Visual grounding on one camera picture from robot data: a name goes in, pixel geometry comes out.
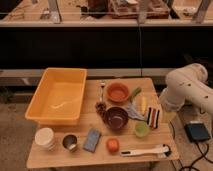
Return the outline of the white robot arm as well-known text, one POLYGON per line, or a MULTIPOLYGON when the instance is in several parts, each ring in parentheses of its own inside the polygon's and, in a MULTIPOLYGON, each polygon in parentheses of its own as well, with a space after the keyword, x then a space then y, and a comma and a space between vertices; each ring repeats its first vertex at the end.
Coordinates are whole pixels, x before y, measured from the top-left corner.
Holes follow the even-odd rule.
POLYGON ((172 70, 159 97, 162 107, 179 111, 188 100, 213 117, 213 89, 205 84, 207 78, 207 69, 199 63, 172 70))

